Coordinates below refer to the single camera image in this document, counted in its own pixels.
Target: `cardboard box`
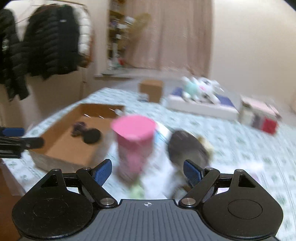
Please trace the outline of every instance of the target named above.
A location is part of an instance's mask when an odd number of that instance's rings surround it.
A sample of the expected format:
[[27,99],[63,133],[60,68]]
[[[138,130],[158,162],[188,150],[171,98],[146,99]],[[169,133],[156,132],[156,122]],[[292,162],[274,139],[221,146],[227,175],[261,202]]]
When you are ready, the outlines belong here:
[[[60,168],[63,172],[95,167],[104,160],[114,140],[110,124],[117,117],[116,109],[124,111],[124,106],[81,104],[74,108],[41,136],[45,141],[43,148],[29,151],[36,166],[46,171]],[[100,130],[101,140],[86,144],[81,136],[72,137],[73,124],[78,121]]]
[[163,82],[161,80],[144,80],[139,84],[139,91],[149,96],[149,102],[159,103],[163,94]]

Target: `curtain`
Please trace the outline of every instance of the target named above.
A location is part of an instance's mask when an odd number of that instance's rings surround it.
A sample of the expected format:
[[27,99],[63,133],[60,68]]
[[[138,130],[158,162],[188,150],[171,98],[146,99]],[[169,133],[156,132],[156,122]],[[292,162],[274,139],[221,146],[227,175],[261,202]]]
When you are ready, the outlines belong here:
[[151,21],[130,42],[134,67],[189,70],[207,77],[211,56],[212,0],[127,0],[126,15],[149,13]]

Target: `metal screw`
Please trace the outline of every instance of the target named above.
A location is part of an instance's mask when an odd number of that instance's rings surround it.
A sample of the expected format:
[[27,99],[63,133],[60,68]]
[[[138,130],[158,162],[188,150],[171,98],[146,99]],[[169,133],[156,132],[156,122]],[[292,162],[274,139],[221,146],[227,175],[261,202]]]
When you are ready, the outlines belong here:
[[110,197],[105,197],[103,199],[101,199],[100,201],[103,205],[105,206],[110,206],[112,205],[113,203],[115,203],[115,200],[113,198],[110,198]]
[[191,197],[183,198],[183,199],[181,200],[181,202],[182,202],[184,205],[186,205],[186,206],[191,206],[191,205],[193,205],[194,203],[196,203],[196,201],[195,201],[193,198],[191,198]]

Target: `coat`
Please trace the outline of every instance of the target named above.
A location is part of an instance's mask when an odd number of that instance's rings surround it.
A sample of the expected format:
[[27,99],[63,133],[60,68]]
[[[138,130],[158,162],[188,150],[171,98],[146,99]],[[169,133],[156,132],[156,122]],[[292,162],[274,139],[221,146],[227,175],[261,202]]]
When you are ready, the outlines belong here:
[[91,48],[93,43],[93,28],[89,12],[79,7],[74,7],[74,16],[79,25],[78,53],[81,57],[80,66],[87,67],[91,62]]
[[0,9],[0,83],[4,84],[11,101],[29,95],[25,81],[22,47],[16,33],[13,13]]
[[68,5],[38,8],[29,20],[23,44],[26,70],[48,79],[77,70],[79,27]]

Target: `wall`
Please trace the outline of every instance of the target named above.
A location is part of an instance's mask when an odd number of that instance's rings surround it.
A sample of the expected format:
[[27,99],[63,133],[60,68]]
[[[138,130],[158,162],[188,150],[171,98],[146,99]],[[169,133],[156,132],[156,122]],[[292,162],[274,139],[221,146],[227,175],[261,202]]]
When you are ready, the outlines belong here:
[[210,77],[289,103],[296,90],[296,12],[283,0],[214,0]]
[[[94,88],[93,75],[100,73],[106,67],[106,25],[108,0],[80,0],[87,5],[92,22],[95,26],[95,48],[94,63],[86,71],[87,85],[84,96],[89,94]],[[16,22],[29,17],[32,12],[41,4],[56,3],[53,1],[12,1],[7,5],[16,18]],[[27,21],[17,24],[17,31],[20,39],[23,38]],[[16,97],[12,102],[8,102],[4,86],[0,85],[1,115],[9,127],[29,127],[36,125],[52,113],[79,100],[79,92],[82,81],[82,72],[76,71],[67,75],[56,75],[47,81],[42,81],[40,77],[27,77],[27,84],[30,96],[22,101]]]

